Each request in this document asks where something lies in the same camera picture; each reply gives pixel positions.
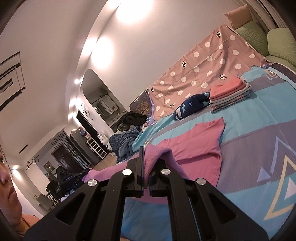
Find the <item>green pillow right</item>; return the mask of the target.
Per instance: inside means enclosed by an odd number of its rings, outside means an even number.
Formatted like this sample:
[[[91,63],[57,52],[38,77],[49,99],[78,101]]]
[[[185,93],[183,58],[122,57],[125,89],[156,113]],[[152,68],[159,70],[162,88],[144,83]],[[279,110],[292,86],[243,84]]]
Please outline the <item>green pillow right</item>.
[[[280,63],[295,72],[295,39],[289,28],[272,29],[267,34],[269,62]]]

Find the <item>black clothing heap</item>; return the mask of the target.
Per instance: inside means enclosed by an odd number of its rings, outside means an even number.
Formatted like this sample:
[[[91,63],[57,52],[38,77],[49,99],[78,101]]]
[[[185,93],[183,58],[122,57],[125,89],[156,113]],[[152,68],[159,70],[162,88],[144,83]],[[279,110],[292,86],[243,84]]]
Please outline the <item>black clothing heap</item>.
[[[140,126],[146,122],[147,116],[133,111],[127,112],[118,121],[117,128],[119,131],[128,131],[131,126]]]

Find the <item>orange quilted jacket sleeve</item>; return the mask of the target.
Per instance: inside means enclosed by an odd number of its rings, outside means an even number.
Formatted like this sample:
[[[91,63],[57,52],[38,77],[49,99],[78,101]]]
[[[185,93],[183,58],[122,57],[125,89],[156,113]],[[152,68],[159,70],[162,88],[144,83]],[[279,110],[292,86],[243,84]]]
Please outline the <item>orange quilted jacket sleeve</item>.
[[[23,237],[25,233],[35,225],[40,219],[35,215],[22,213],[20,224],[15,228],[19,236]]]

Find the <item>pink garment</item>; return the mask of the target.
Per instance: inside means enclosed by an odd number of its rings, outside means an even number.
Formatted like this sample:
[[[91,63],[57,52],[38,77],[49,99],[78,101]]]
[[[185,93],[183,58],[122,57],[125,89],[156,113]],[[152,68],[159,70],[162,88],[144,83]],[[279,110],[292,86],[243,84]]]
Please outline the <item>pink garment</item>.
[[[220,176],[222,155],[220,137],[225,128],[223,118],[198,123],[178,137],[162,140],[159,144],[149,144],[144,149],[144,184],[149,183],[149,173],[158,159],[165,160],[183,178],[206,179],[217,186]]]

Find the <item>green pillow left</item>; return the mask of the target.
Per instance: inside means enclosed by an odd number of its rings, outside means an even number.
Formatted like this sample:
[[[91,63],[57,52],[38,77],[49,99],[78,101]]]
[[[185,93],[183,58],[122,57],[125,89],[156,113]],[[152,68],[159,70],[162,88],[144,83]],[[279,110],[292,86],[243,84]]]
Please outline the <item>green pillow left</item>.
[[[236,32],[262,56],[269,55],[267,36],[257,23],[249,21],[237,28]]]

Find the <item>green pillow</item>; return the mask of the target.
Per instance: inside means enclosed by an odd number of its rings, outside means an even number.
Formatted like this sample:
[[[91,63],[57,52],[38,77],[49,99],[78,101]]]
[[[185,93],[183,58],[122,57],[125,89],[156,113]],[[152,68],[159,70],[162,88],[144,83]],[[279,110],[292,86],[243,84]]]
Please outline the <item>green pillow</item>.
[[[267,36],[257,23],[249,21],[237,28],[236,32],[262,56],[269,55]]]
[[[272,29],[267,34],[269,62],[280,63],[295,72],[295,39],[289,28]]]

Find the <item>black television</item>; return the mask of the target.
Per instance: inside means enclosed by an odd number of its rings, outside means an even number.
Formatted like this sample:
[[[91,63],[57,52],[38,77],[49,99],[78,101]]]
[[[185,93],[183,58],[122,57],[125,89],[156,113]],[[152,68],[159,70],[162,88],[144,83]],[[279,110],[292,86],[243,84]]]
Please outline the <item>black television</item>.
[[[86,120],[81,111],[78,111],[78,113],[76,114],[76,118],[81,126],[86,130],[86,132],[93,138],[93,140],[95,140],[100,145],[100,147],[106,150],[106,146],[102,144],[102,142],[98,138],[98,132],[95,130],[95,128],[93,128],[89,121]]]

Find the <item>blue grey geometric bedspread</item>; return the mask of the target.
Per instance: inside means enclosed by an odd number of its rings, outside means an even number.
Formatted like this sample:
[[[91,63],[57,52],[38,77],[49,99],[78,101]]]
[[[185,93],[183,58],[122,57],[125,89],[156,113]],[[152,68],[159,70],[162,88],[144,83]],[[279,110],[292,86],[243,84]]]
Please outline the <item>blue grey geometric bedspread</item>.
[[[270,240],[295,239],[295,72],[270,63],[242,75],[250,98],[216,113],[162,118],[142,132],[133,150],[178,137],[198,123],[224,119],[216,188],[259,224]]]

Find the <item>dark cabinet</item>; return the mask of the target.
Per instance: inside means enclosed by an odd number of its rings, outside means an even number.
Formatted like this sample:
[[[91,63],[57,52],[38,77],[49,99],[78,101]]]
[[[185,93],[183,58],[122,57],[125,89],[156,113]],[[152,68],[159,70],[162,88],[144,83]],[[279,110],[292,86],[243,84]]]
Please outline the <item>dark cabinet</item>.
[[[72,132],[70,134],[70,140],[74,143],[76,148],[82,153],[86,160],[91,165],[97,165],[100,162],[99,157],[93,152],[92,149],[86,144],[87,139],[84,136],[81,136],[79,131]]]

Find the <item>peach pillow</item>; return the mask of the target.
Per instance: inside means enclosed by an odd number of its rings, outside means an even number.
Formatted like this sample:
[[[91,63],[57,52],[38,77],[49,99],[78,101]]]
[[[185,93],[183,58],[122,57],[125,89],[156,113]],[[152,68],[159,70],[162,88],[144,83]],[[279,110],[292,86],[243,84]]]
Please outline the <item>peach pillow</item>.
[[[230,25],[234,30],[253,21],[248,4],[224,13],[224,16],[229,20]]]

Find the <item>coral folded garment on stack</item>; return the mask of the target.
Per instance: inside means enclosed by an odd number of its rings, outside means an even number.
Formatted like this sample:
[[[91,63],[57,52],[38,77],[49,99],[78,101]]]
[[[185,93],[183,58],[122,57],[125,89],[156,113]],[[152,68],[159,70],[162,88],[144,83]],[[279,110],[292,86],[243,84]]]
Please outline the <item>coral folded garment on stack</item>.
[[[210,90],[210,100],[229,96],[246,87],[246,84],[238,77],[233,77],[222,85],[215,85]]]

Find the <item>white shelf unit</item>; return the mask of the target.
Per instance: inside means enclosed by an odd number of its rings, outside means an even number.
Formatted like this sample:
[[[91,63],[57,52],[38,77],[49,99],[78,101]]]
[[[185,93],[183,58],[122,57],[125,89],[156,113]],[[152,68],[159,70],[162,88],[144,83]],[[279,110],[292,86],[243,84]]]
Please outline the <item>white shelf unit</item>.
[[[88,139],[86,145],[88,145],[100,160],[103,160],[107,156],[107,152],[93,138]]]

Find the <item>dark blue blanket heap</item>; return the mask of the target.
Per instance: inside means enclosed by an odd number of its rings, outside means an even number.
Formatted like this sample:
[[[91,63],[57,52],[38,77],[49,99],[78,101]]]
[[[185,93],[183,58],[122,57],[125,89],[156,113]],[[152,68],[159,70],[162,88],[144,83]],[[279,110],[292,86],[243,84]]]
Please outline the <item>dark blue blanket heap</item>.
[[[131,130],[122,132],[121,134],[114,134],[109,138],[111,149],[117,156],[117,163],[130,158],[134,154],[132,145],[141,131],[140,126],[136,126]]]

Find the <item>navy star patterned garment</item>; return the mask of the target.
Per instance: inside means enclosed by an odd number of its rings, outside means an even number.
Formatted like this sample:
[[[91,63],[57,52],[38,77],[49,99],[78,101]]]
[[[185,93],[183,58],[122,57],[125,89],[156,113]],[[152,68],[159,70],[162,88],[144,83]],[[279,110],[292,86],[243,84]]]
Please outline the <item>navy star patterned garment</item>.
[[[172,114],[172,119],[179,121],[207,107],[210,103],[210,92],[195,94],[187,98]]]

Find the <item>grey folded garment in stack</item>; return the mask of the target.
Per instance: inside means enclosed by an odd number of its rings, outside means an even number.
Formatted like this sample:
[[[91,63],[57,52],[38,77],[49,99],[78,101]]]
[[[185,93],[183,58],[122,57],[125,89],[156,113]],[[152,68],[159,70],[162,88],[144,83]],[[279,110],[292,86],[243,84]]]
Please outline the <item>grey folded garment in stack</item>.
[[[249,90],[251,90],[251,85],[249,83],[247,83],[246,87],[244,87],[241,90],[238,90],[237,92],[234,92],[233,94],[231,94],[229,96],[226,96],[226,97],[223,97],[223,98],[217,99],[217,100],[211,100],[210,105],[216,106],[216,105],[219,105],[219,104],[226,103],[226,102],[240,96],[241,94],[244,94],[245,92],[248,92]]]

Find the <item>patterned folded garment at bottom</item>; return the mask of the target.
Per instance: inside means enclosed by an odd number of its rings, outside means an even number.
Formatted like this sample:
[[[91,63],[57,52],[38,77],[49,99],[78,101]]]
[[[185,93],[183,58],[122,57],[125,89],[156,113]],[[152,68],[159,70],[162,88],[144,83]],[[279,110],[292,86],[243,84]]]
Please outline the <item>patterned folded garment at bottom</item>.
[[[251,95],[251,90],[247,90],[245,93],[238,95],[237,97],[234,97],[233,99],[230,99],[224,103],[221,103],[219,105],[211,105],[211,113],[218,112],[218,111],[225,109],[231,105],[234,105],[238,102],[248,99],[248,98],[250,98],[250,95]]]

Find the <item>floral dark cushion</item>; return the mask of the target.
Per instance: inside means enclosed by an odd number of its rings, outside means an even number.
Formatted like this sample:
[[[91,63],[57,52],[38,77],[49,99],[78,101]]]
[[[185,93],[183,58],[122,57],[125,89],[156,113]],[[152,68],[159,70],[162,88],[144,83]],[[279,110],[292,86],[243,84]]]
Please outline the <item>floral dark cushion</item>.
[[[130,111],[139,113],[147,117],[151,117],[152,114],[152,102],[149,96],[149,92],[146,89],[141,93],[130,105]]]

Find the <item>pink polka dot sheet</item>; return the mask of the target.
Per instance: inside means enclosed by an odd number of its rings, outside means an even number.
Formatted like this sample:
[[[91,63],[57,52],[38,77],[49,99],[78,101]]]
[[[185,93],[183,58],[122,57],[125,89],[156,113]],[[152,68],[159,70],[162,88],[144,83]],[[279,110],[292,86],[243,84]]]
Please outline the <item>pink polka dot sheet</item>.
[[[226,25],[182,56],[149,87],[154,104],[153,119],[168,116],[187,98],[209,92],[252,66],[261,66],[265,58],[246,40]]]

